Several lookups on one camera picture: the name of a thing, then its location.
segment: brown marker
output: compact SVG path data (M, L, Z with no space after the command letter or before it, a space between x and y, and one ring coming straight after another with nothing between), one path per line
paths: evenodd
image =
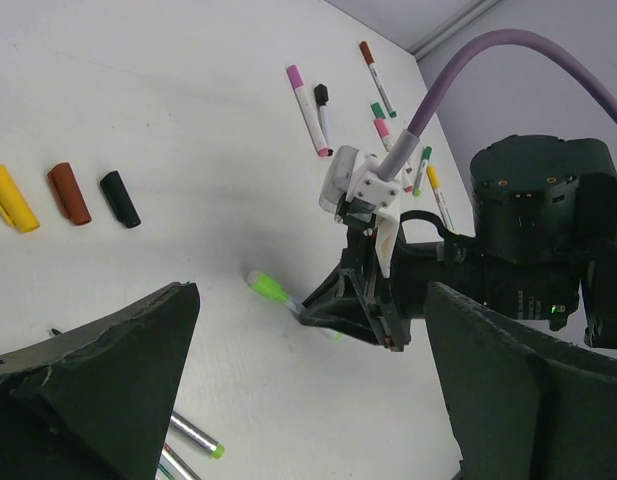
M388 97L388 92L386 92L386 87L384 87L384 83L381 81L381 77L379 77L379 72L377 71L377 67L375 65L375 59L372 56L372 52L370 51L368 42L361 42L359 44L359 48L361 49L361 53L364 56L364 60L366 60L366 63L368 64L368 69L370 70L372 79L375 81L375 85L377 85L379 95L381 95L381 98L384 101L384 105L386 105L388 115L390 115L390 118L395 118L397 116L397 111L393 108L392 102Z
M70 164L64 162L55 165L48 172L48 181L63 216L75 225L90 223L92 220L90 212Z

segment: black marker cap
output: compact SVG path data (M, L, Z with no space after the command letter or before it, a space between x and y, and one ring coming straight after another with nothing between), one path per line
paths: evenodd
M320 83L315 87L315 102L317 102L317 106L321 107L325 105L328 100L328 89L323 83Z
M126 228L133 228L141 223L137 210L135 210L130 195L128 195L128 190L126 190L117 170L108 173L101 179L99 185L117 220L123 223Z

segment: brown marker cap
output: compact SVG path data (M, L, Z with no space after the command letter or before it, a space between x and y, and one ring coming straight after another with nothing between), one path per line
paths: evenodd
M90 223L92 220L90 212L88 212L70 164L64 162L55 165L48 172L48 181L63 216L75 225Z
M359 48L361 48L361 53L363 54L364 60L366 60L368 65L375 63L375 59L372 58L372 53L370 53L370 47L367 42L361 42L359 44Z

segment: black marker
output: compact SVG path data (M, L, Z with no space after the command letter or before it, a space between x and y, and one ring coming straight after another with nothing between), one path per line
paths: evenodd
M328 145L328 156L332 155L332 144L330 143L330 122L328 121L328 113L326 111L326 103L328 103L328 88L322 83L315 87L315 102L319 109L319 125Z

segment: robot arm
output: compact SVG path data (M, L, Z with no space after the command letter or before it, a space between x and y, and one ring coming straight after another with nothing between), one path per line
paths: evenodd
M471 163L473 239L447 231L427 212L385 221L402 194L395 178L445 91L470 59L502 44L556 62L617 123L617 101L549 40L520 30L473 40L440 74L383 162L349 146L335 155L320 204L348 227L348 246L304 302L302 324L401 351L411 319L423 316L428 284L437 281L509 318L549 320L559 330L578 308L581 284L586 342L617 348L617 174L603 142L513 136L479 152ZM444 241L406 244L399 227L406 220L435 224Z

